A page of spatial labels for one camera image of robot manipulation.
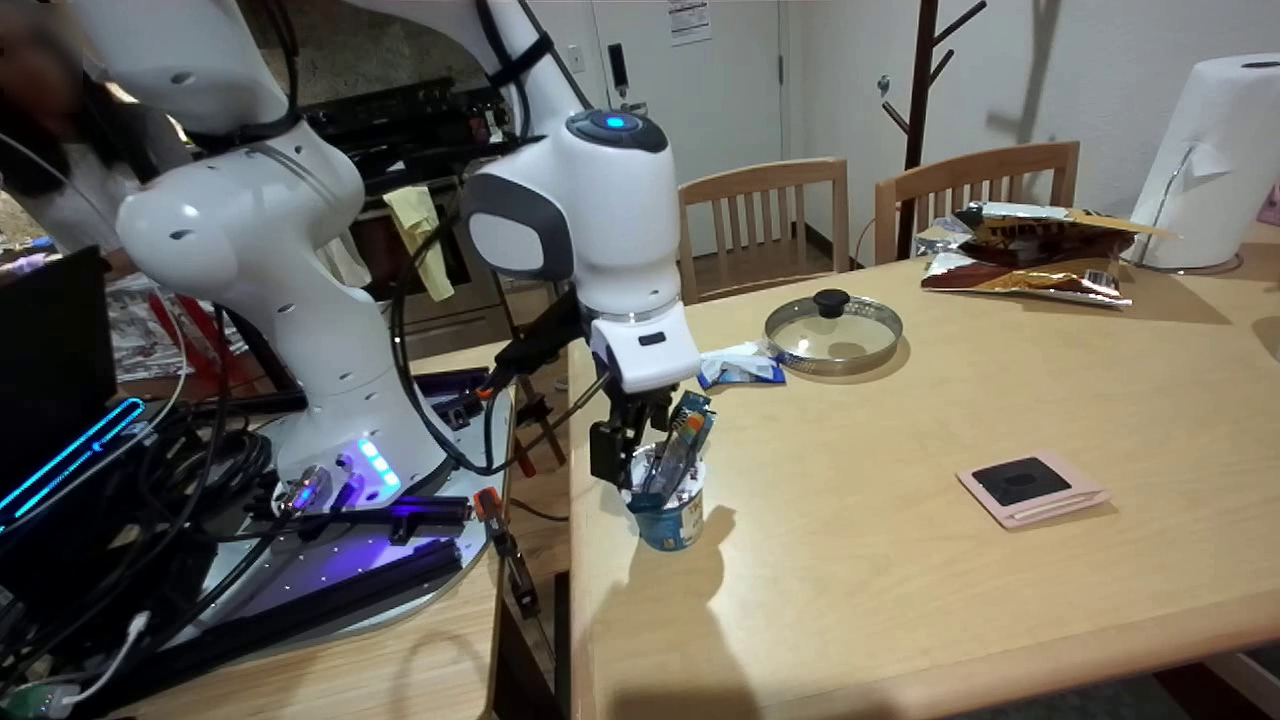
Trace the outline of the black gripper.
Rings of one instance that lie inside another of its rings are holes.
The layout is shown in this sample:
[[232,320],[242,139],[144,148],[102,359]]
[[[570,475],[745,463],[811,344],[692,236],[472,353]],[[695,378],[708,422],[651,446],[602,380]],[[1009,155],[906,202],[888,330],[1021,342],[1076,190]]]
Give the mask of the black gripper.
[[[596,422],[589,434],[590,475],[602,485],[623,485],[628,451],[643,436],[643,422],[660,394],[672,394],[699,370],[699,348],[687,330],[685,308],[660,308],[646,315],[596,315],[589,330],[590,356],[609,378],[612,417]],[[708,407],[685,406],[672,436],[651,461],[646,487],[672,498],[695,468],[708,440]]]

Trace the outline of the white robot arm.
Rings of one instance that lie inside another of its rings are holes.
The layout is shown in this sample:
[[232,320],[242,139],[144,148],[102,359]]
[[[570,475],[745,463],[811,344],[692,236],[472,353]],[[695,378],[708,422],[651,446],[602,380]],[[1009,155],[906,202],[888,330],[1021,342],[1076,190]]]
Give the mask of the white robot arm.
[[[695,366],[680,300],[680,203],[662,129],[582,102],[526,0],[354,0],[472,53],[514,111],[514,143],[462,181],[483,264],[568,291],[623,406]],[[322,248],[360,203],[354,163],[288,109],[234,0],[82,0],[82,61],[166,111],[205,154],[115,212],[132,264],[246,320],[304,406],[269,425],[284,514],[384,510],[448,455],[443,425],[392,359],[380,306]]]

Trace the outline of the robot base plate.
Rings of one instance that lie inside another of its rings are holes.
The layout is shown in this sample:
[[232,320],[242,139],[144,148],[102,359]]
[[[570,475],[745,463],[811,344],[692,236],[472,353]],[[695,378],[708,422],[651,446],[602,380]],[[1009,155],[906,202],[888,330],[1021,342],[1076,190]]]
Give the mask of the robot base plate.
[[503,487],[506,425],[506,394],[417,378],[392,412],[284,475],[257,538],[219,544],[188,616],[148,624],[154,661],[206,672],[433,605],[492,544],[477,498]]

